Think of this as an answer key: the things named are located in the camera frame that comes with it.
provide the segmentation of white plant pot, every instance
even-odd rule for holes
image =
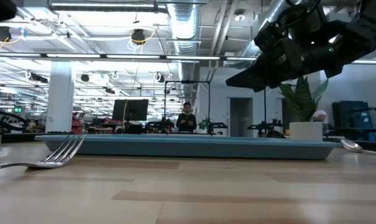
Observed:
[[[321,122],[292,122],[289,129],[290,139],[322,141]]]

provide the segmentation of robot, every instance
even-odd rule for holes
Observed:
[[[327,22],[321,0],[298,5],[285,1],[291,7],[255,37],[261,55],[251,67],[229,78],[228,86],[258,92],[320,70],[331,78],[344,65],[376,49],[376,0],[362,0],[350,22]]]

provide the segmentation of green leaves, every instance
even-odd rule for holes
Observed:
[[[326,87],[327,81],[317,87],[314,94],[311,95],[308,79],[303,77],[298,78],[295,91],[288,85],[280,85],[281,94],[290,108],[298,115],[300,122],[311,120]]]

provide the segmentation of ceiling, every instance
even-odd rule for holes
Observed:
[[[198,55],[211,55],[210,49],[216,24],[218,20],[223,19],[223,27],[226,26],[229,9],[232,6],[229,1],[225,16],[219,18],[223,1],[205,2],[206,4],[200,4],[199,36],[195,39],[199,43]],[[322,3],[327,4],[328,9],[326,10],[341,4],[353,5],[353,1],[329,0],[322,1]],[[269,6],[270,0],[237,1],[235,9],[244,9],[245,20],[231,20],[227,30],[227,39],[223,42],[220,54],[243,50],[252,40],[251,28],[256,16],[266,12]],[[176,38],[173,36],[169,16],[164,13],[51,11],[46,7],[20,7],[16,18],[2,22],[0,26],[10,27],[12,34],[10,43],[2,44],[0,42],[0,52],[175,54],[174,42]],[[131,42],[130,36],[135,29],[144,29],[144,35],[148,40],[142,46]],[[135,97],[150,99],[149,114],[157,118],[163,114],[164,83],[159,83],[155,75],[163,75],[165,80],[181,80],[179,62],[173,61],[91,62],[76,59],[71,63],[73,63],[76,75],[74,110],[100,117],[111,116],[113,100]],[[41,83],[32,81],[28,77],[34,73],[50,81],[51,66],[50,60],[0,58],[0,85],[5,85],[0,86],[0,108],[6,110],[11,109],[12,106],[27,106],[28,113],[37,116],[43,115],[47,109],[48,85],[37,87]],[[197,80],[206,79],[199,75],[199,69],[196,70],[196,73]],[[82,81],[83,74],[89,75],[89,82]],[[115,94],[106,93],[104,86],[112,88]],[[187,93],[182,94],[180,84],[175,85],[167,95],[167,114],[172,117],[177,115],[181,111],[184,100],[194,101],[195,96],[196,85],[190,86],[188,95]]]

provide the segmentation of table surface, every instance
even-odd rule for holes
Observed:
[[[3,144],[35,162],[42,142]],[[325,161],[77,156],[54,170],[0,170],[0,223],[376,224],[376,156]]]

